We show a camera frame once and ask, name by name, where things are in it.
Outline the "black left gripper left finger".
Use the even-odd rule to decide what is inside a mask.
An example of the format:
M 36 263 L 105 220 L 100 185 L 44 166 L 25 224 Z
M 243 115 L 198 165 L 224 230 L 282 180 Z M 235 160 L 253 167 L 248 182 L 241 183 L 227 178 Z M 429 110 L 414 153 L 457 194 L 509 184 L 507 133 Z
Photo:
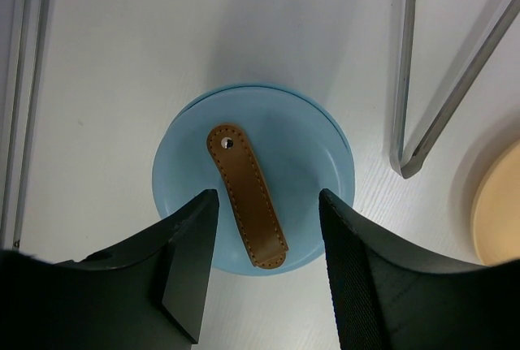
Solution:
M 2 251 L 2 348 L 190 349 L 201 334 L 218 214 L 217 192 L 205 190 L 82 261 Z

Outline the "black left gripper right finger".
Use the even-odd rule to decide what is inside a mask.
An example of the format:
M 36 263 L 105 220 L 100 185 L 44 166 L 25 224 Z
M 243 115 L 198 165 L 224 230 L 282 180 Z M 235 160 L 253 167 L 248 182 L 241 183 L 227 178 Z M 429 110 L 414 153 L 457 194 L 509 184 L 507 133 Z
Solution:
M 319 194 L 327 275 L 343 349 L 516 349 L 519 263 L 434 253 Z

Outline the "brown lid handle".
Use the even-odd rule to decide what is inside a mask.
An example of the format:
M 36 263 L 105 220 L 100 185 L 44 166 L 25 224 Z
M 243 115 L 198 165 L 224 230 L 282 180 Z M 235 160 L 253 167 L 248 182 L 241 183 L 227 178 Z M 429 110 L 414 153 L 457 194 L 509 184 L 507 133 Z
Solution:
M 289 246 L 249 138 L 241 127 L 221 123 L 211 129 L 206 147 L 223 180 L 251 264 L 264 270 L 280 268 Z

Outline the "metal serving tongs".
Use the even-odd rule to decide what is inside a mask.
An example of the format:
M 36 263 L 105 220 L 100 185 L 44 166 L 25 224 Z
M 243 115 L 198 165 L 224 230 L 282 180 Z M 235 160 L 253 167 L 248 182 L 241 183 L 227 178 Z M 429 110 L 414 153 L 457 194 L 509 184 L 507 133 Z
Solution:
M 519 0 L 403 0 L 389 161 L 423 168 L 443 130 L 519 17 Z

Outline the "light blue lid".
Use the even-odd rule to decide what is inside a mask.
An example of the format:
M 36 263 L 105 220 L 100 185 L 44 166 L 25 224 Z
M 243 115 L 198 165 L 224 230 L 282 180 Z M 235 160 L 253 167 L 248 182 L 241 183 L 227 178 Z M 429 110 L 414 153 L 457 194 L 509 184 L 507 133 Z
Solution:
M 215 268 L 281 274 L 324 252 L 319 193 L 348 204 L 354 161 L 338 123 L 315 101 L 272 85 L 201 95 L 171 122 L 155 154 L 152 187 L 162 217 L 214 189 Z

